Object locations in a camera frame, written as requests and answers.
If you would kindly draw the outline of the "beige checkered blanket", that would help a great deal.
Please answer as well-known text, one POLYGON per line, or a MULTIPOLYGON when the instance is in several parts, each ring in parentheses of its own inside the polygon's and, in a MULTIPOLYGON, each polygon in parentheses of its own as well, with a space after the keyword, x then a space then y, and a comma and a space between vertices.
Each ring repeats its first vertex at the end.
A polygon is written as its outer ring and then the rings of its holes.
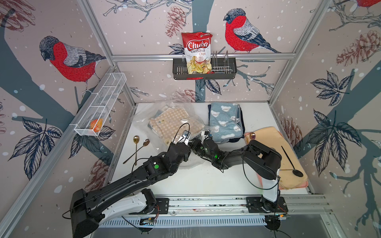
POLYGON ((183 107, 166 108, 159 115, 148 121, 149 128, 161 139, 166 145, 173 139, 180 138, 178 129, 190 131, 190 138, 197 136, 204 130, 204 123, 197 117, 192 117, 183 107))

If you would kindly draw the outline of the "clear plastic vacuum bag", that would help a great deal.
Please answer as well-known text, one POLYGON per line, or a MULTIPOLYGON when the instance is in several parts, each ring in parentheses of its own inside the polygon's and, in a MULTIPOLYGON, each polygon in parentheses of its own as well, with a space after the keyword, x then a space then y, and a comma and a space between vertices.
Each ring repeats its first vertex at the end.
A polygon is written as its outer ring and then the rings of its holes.
POLYGON ((170 143, 201 136, 203 131, 209 131, 202 118, 196 113, 195 104, 190 102, 157 101, 145 106, 134 117, 134 124, 144 132, 157 152, 165 152, 170 143))

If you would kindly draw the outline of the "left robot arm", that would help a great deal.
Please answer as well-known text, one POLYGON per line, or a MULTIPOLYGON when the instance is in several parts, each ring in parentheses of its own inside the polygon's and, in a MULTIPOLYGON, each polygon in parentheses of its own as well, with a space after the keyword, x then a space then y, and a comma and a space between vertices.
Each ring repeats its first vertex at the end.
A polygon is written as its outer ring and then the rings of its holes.
POLYGON ((90 235, 106 217, 104 210, 127 195, 172 176, 190 154, 191 148, 184 142, 171 143, 167 152, 151 156, 127 176, 94 191, 80 189, 74 192, 69 209, 72 236, 84 238, 90 235))

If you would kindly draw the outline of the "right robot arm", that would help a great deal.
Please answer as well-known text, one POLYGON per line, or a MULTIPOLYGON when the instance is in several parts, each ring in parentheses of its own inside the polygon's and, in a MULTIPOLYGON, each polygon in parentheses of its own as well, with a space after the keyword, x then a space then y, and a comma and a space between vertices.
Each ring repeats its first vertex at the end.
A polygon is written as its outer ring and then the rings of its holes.
POLYGON ((190 142, 193 153, 200 158, 209 161, 212 166, 224 172, 225 170, 241 165, 245 178, 248 178, 245 165, 253 169, 261 177, 262 185, 251 184, 262 190, 263 194, 256 197, 255 202, 248 205, 255 213, 277 213, 280 197, 280 167, 282 156, 273 148, 270 148, 256 140, 233 151, 220 150, 212 138, 205 140, 193 139, 190 142))

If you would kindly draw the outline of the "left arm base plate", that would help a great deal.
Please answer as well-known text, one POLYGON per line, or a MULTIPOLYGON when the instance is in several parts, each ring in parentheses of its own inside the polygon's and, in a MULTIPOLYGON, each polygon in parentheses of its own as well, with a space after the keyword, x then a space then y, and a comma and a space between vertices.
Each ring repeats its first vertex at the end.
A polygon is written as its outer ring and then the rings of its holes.
POLYGON ((169 198, 157 198, 156 204, 153 209, 149 212, 150 215, 162 215, 168 214, 169 210, 169 198))

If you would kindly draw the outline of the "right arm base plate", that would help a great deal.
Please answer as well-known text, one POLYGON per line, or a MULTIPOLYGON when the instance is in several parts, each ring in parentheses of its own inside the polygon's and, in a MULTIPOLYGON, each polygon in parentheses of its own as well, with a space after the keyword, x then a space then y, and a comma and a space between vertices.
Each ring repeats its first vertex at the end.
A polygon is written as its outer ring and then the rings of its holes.
POLYGON ((288 213, 284 197, 279 197, 276 202, 264 199, 262 196, 246 197, 246 207, 249 213, 288 213))

